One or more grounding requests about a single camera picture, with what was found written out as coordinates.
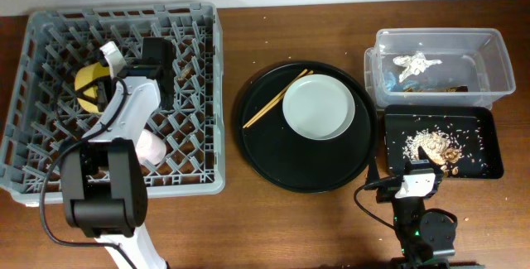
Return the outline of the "yellow bowl with food scraps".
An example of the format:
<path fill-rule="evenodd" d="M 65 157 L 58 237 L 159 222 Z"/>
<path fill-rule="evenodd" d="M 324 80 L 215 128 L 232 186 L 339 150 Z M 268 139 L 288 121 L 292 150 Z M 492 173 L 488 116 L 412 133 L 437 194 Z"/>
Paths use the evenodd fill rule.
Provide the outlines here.
<path fill-rule="evenodd" d="M 80 69 L 75 76 L 75 97 L 81 108 L 89 113 L 103 113 L 113 96 L 111 84 L 108 66 L 95 63 Z"/>

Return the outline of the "pink plastic cup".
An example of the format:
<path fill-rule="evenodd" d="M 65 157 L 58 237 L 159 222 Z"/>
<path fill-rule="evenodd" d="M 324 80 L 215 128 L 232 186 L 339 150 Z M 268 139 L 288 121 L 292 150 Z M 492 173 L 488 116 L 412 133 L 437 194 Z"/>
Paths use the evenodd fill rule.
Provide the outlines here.
<path fill-rule="evenodd" d="M 158 165 L 166 155 L 164 141 L 146 129 L 141 132 L 135 150 L 141 165 L 147 162 Z"/>

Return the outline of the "white napkin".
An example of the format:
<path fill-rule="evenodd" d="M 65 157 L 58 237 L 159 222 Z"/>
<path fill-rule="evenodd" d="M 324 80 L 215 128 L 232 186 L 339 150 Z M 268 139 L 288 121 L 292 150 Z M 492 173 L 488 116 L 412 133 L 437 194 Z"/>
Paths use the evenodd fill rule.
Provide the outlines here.
<path fill-rule="evenodd" d="M 397 66 L 403 67 L 404 70 L 398 76 L 398 81 L 403 83 L 408 77 L 412 75 L 419 75 L 424 73 L 429 67 L 433 65 L 440 65 L 441 60 L 428 60 L 422 52 L 417 52 L 414 55 L 397 56 L 393 58 L 393 63 Z"/>

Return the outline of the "grey round plate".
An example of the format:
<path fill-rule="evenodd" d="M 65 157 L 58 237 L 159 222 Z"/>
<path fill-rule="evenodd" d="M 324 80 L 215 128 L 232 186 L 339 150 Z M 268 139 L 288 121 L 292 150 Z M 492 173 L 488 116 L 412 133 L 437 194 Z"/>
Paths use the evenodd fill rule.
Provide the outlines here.
<path fill-rule="evenodd" d="M 356 114 L 356 103 L 345 83 L 329 75 L 310 74 L 287 90 L 282 112 L 298 135 L 324 141 L 338 137 L 349 128 Z"/>

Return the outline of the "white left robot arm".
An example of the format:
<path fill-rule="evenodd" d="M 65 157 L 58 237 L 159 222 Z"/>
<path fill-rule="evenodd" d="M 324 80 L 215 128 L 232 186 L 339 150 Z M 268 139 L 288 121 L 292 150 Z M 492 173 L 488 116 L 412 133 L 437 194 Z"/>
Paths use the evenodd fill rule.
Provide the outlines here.
<path fill-rule="evenodd" d="M 146 140 L 144 127 L 159 108 L 174 103 L 176 58 L 162 37 L 142 40 L 141 56 L 127 62 L 112 41 L 99 48 L 99 61 L 75 75 L 75 97 L 99 120 L 76 142 L 60 146 L 51 164 L 59 169 L 65 219 L 87 237 L 85 242 L 58 239 L 41 224 L 52 242 L 70 247 L 104 247 L 120 268 L 166 268 L 144 224 L 147 187 L 141 164 L 161 162 L 164 145 Z"/>

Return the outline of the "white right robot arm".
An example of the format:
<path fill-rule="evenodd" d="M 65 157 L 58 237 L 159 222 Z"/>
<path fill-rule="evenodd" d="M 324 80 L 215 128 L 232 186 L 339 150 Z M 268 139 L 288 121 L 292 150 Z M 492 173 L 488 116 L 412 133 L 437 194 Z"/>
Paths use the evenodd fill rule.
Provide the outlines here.
<path fill-rule="evenodd" d="M 408 161 L 401 175 L 377 181 L 376 201 L 393 208 L 391 227 L 402 256 L 390 261 L 391 268 L 481 268 L 476 262 L 451 262 L 458 218 L 443 209 L 428 209 L 425 201 L 437 191 L 443 179 L 437 165 L 422 147 L 417 161 Z"/>

